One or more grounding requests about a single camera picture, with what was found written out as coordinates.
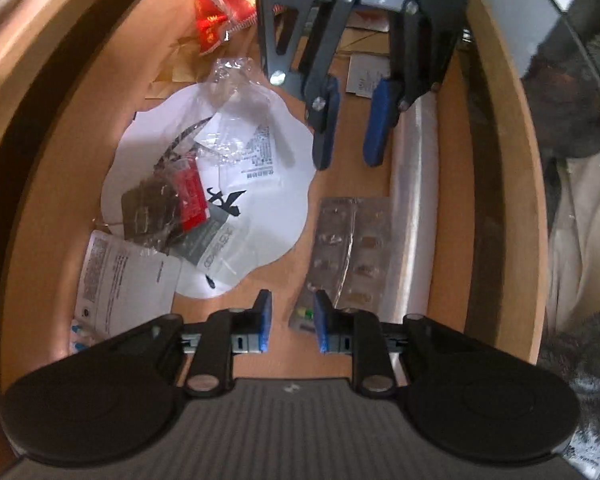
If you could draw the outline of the white printed packet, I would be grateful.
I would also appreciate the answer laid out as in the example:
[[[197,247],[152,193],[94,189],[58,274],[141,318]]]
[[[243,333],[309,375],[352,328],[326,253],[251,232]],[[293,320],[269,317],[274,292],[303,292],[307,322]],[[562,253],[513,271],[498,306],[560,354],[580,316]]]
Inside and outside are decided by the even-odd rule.
[[[102,338],[171,312],[181,261],[111,234],[91,232],[74,317]]]

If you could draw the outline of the white flower-shaped paper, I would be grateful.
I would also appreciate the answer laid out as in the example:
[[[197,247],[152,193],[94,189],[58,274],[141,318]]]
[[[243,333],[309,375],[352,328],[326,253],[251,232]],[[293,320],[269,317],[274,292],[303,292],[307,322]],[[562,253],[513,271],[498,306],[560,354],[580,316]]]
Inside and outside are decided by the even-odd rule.
[[[138,112],[124,130],[100,194],[102,220],[117,236],[123,234],[121,197],[154,171],[155,163],[185,127],[209,117],[206,84],[175,92],[147,112]],[[221,169],[208,160],[198,162],[208,201],[242,219],[246,240],[253,248],[247,272],[283,257],[298,242],[309,211],[309,188],[315,176],[313,136],[291,115],[274,91],[262,90],[270,104],[268,146],[273,165],[257,160]]]

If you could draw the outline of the silver pill blister pack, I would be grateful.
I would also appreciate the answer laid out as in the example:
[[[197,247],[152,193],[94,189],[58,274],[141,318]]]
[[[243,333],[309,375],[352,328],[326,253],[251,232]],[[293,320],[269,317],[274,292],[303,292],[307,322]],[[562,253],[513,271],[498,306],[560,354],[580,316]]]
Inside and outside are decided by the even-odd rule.
[[[318,208],[311,257],[288,326],[314,331],[314,292],[340,310],[377,314],[391,254],[391,203],[386,196],[325,197]]]

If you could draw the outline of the red sachet in plastic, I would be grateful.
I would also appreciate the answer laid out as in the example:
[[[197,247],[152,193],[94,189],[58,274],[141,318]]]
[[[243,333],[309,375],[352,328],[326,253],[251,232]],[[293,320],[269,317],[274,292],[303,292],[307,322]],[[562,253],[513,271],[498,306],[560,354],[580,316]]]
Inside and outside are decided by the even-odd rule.
[[[210,218],[196,160],[181,158],[168,167],[168,174],[180,201],[180,225],[183,232],[201,226]]]

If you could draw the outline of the red gold gift bow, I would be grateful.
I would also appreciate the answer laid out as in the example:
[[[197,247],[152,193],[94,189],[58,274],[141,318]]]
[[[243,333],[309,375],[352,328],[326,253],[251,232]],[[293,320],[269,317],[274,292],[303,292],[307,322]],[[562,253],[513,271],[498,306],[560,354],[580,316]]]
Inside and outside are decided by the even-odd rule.
[[[199,52],[208,54],[257,21],[256,0],[194,0]]]

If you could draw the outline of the grey fuzzy rug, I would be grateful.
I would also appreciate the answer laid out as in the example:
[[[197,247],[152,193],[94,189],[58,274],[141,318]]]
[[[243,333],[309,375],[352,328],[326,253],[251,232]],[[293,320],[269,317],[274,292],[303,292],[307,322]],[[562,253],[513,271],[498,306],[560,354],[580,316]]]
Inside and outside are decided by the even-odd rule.
[[[577,393],[600,442],[600,0],[569,0],[522,83],[542,160],[550,296],[539,362]]]

